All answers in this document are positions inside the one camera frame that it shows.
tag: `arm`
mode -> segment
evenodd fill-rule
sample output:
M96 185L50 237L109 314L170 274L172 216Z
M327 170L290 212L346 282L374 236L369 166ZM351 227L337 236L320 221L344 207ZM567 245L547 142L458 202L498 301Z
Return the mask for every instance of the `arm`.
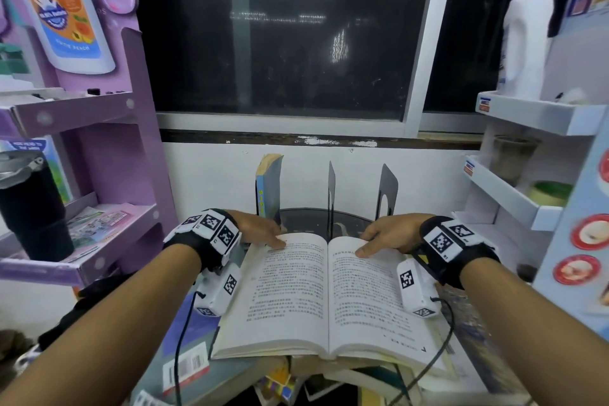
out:
M411 250L429 214L378 219L362 234L370 242L357 255L383 248ZM483 318L514 373L541 406L603 406L609 343L569 316L514 273L491 259L476 259L460 274L469 300Z
M285 245L269 219L230 211L244 241ZM199 274L194 249L172 245L88 311L0 396L0 406L109 406L129 395Z

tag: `hand illustration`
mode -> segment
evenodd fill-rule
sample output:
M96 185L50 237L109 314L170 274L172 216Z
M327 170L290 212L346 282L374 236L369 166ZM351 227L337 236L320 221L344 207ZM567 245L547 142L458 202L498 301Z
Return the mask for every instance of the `hand illustration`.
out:
M42 10L57 8L57 0L33 0Z

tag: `forearm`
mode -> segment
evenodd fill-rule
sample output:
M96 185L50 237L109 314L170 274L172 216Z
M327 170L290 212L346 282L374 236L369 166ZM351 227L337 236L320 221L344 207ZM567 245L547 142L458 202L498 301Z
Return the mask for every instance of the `forearm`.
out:
M461 283L540 406L607 404L609 343L494 260L470 262Z
M0 406L120 404L148 367L200 269L190 247L163 250L44 351L0 396Z

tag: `purple shelf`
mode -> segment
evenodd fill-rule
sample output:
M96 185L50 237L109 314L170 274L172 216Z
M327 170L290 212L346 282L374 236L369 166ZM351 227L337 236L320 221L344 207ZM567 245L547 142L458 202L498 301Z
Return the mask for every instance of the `purple shelf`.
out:
M66 206L67 217L71 218L86 206L95 206L97 196L88 194ZM132 206L133 218L117 236L101 249L68 262L42 262L21 258L0 259L0 279L60 284L85 287L95 279L108 273L119 259L129 252L142 236L159 223L156 204L153 206ZM12 233L0 237L0 256L8 257L21 249Z
M133 115L134 108L133 92L62 98L47 102L35 96L2 96L0 139L36 138L57 134Z

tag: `white dot on shelf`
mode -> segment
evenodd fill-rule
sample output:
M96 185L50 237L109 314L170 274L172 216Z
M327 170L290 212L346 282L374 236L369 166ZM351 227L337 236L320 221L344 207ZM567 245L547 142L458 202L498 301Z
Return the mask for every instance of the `white dot on shelf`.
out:
M49 126L53 124L53 117L47 111L40 111L36 116L36 120L39 124Z

